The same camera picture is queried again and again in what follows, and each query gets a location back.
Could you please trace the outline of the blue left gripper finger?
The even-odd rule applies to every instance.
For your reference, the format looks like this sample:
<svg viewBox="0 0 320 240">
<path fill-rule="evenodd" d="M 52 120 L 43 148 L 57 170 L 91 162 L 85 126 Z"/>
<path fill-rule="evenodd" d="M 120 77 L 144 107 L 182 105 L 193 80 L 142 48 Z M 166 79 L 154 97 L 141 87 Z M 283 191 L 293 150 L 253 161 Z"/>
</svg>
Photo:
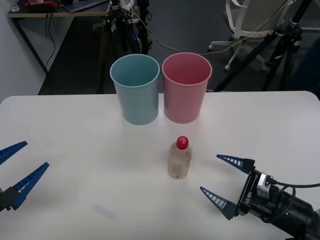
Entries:
<svg viewBox="0 0 320 240">
<path fill-rule="evenodd" d="M 2 191 L 0 193 L 0 211 L 4 209 L 7 211 L 17 210 L 49 166 L 49 163 L 45 162 L 21 181 Z"/>
<path fill-rule="evenodd" d="M 26 141 L 22 141 L 6 147 L 0 150 L 0 165 L 2 165 L 5 161 L 7 161 L 10 157 L 16 154 L 19 150 L 24 148 L 28 143 Z"/>
</svg>

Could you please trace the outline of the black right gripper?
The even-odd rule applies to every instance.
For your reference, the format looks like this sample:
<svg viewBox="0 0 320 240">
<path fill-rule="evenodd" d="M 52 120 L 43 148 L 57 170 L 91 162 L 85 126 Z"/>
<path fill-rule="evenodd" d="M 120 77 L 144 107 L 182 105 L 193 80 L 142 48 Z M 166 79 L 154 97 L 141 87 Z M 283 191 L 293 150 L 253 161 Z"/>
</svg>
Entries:
<svg viewBox="0 0 320 240">
<path fill-rule="evenodd" d="M 268 208 L 271 200 L 271 176 L 253 171 L 255 169 L 255 160 L 253 159 L 222 154 L 217 154 L 216 157 L 248 175 L 240 197 L 234 203 L 202 186 L 199 188 L 201 192 L 227 220 L 231 220 L 238 215 L 244 216 L 251 213 L 263 221 L 268 221 L 272 215 L 272 210 Z"/>
</svg>

